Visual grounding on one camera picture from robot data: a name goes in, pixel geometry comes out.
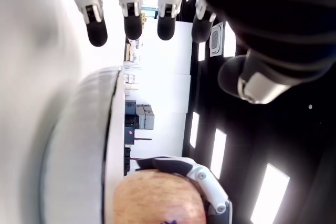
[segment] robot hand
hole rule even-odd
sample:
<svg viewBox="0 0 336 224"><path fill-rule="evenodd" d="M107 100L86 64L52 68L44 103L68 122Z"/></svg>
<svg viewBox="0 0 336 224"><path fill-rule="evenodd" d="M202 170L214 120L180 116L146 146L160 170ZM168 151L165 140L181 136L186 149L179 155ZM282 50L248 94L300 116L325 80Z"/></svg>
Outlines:
<svg viewBox="0 0 336 224"><path fill-rule="evenodd" d="M137 160L138 170L158 169L190 179L204 196L207 224L231 224L232 203L210 170L191 158L154 157Z"/></svg>

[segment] white wall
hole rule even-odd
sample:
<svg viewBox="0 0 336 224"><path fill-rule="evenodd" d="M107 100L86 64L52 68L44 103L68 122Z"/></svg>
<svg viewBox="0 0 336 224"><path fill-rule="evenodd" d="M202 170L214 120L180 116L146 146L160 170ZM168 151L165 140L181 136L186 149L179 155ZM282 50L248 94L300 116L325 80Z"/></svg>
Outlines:
<svg viewBox="0 0 336 224"><path fill-rule="evenodd" d="M157 19L147 19L143 31L141 70L127 70L136 75L139 90L132 90L128 100L150 104L155 114L154 130L136 130L131 156L146 158L160 155L181 156L188 109L191 63L191 23L176 22L174 37L161 40L156 32ZM131 169L137 168L131 162Z"/></svg>

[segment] air vent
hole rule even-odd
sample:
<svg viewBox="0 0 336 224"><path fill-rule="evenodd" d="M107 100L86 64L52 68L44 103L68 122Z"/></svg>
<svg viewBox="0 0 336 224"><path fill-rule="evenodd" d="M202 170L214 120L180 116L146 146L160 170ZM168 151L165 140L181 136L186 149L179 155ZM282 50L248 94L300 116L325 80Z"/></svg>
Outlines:
<svg viewBox="0 0 336 224"><path fill-rule="evenodd" d="M216 49L218 46L218 30L215 30L213 33L213 39L211 41L211 49Z"/></svg>
<svg viewBox="0 0 336 224"><path fill-rule="evenodd" d="M211 28L210 56L223 55L223 22Z"/></svg>

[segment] black fingertip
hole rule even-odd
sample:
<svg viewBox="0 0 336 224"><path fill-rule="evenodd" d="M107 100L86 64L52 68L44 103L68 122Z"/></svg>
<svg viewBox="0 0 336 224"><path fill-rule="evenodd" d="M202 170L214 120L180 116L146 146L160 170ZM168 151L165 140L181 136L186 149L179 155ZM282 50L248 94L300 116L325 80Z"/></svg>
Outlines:
<svg viewBox="0 0 336 224"><path fill-rule="evenodd" d="M199 20L195 15L191 30L194 42L202 43L207 41L210 37L212 24L209 20Z"/></svg>
<svg viewBox="0 0 336 224"><path fill-rule="evenodd" d="M164 159L154 159L154 167L164 173L178 173L182 176L187 176L187 174L192 170L193 165L188 164L179 160L164 160Z"/></svg>
<svg viewBox="0 0 336 224"><path fill-rule="evenodd" d="M124 28L129 39L139 39L142 33L141 16L124 17Z"/></svg>
<svg viewBox="0 0 336 224"><path fill-rule="evenodd" d="M137 164L139 165L140 168L136 169L136 170L148 170L148 169L157 169L154 166L154 160L156 158L169 158L166 156L160 156L160 157L151 157L151 158L142 158L142 159L138 159L136 160Z"/></svg>
<svg viewBox="0 0 336 224"><path fill-rule="evenodd" d="M101 47L106 43L108 36L104 19L101 22L92 22L87 25L87 31L93 46Z"/></svg>
<svg viewBox="0 0 336 224"><path fill-rule="evenodd" d="M217 76L219 87L238 98L238 78L243 71L245 59L245 55L228 59L219 69Z"/></svg>
<svg viewBox="0 0 336 224"><path fill-rule="evenodd" d="M157 21L157 35L162 40L170 40L175 33L175 21L176 18L171 17L159 17Z"/></svg>

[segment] box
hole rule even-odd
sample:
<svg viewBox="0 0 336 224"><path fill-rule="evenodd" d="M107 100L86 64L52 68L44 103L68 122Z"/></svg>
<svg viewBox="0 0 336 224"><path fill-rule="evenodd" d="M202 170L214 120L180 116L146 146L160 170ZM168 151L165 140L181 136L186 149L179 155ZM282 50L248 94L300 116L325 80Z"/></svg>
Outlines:
<svg viewBox="0 0 336 224"><path fill-rule="evenodd" d="M136 106L136 113L137 116L139 116L139 129L144 130L145 129L145 111L143 107Z"/></svg>
<svg viewBox="0 0 336 224"><path fill-rule="evenodd" d="M154 129L154 113L153 111L145 111L145 130Z"/></svg>

